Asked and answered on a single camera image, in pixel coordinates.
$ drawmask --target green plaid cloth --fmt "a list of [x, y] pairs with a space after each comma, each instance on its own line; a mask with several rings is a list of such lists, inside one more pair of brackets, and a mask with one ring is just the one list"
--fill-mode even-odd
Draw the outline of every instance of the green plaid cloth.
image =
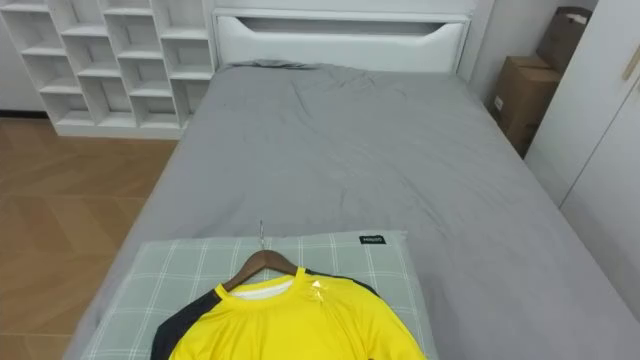
[[[363, 245], [360, 236], [382, 235]], [[411, 331], [425, 354], [437, 360], [422, 290], [400, 231], [362, 231], [265, 238], [265, 248], [311, 270], [371, 285]], [[156, 329], [168, 317], [225, 282], [260, 249], [254, 238], [148, 242], [118, 289], [82, 359], [147, 359]], [[265, 270], [249, 282], [281, 274]]]

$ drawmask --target shelf compartment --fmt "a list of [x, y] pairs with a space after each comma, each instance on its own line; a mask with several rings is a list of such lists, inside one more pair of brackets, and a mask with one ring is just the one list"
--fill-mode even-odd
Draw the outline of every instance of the shelf compartment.
[[131, 103], [120, 79], [81, 78], [80, 84], [99, 126], [136, 127]]
[[162, 59], [152, 17], [110, 16], [107, 29], [116, 56], [123, 59]]
[[107, 36], [95, 0], [49, 0], [51, 17], [63, 36]]
[[209, 81], [171, 80], [176, 111], [181, 124], [186, 124], [200, 106], [209, 89]]
[[135, 97], [131, 104], [142, 128], [180, 128], [171, 98]]
[[163, 39], [169, 78], [181, 80], [210, 80], [213, 66], [206, 40]]
[[171, 97], [162, 60], [121, 61], [123, 80], [130, 96]]
[[104, 37], [70, 37], [64, 42], [69, 62], [78, 76], [119, 77], [120, 70], [109, 40]]
[[151, 16], [149, 0], [100, 0], [105, 15]]
[[208, 39], [202, 0], [155, 0], [153, 10], [162, 39]]
[[25, 55], [64, 56], [65, 51], [48, 13], [5, 12], [7, 28]]
[[94, 125], [82, 95], [42, 94], [42, 100], [56, 125]]
[[49, 12], [44, 0], [13, 0], [0, 2], [0, 11], [6, 12]]
[[34, 86], [41, 93], [81, 94], [69, 61], [58, 56], [25, 56]]

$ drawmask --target white bookshelf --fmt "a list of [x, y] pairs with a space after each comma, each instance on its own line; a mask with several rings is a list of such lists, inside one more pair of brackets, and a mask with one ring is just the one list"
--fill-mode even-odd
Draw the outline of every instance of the white bookshelf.
[[179, 138], [213, 76], [207, 0], [0, 0], [60, 135]]

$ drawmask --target gray bedsheet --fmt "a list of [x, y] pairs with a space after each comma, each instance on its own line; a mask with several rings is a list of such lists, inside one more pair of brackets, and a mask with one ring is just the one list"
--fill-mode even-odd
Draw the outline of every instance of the gray bedsheet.
[[442, 359], [638, 359], [640, 324], [455, 77], [235, 67], [215, 75], [67, 358], [139, 245], [409, 232]]

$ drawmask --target wooden floor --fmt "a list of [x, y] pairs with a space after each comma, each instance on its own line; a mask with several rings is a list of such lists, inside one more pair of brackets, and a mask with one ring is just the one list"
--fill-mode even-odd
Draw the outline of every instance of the wooden floor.
[[174, 141], [0, 119], [0, 359], [60, 359]]

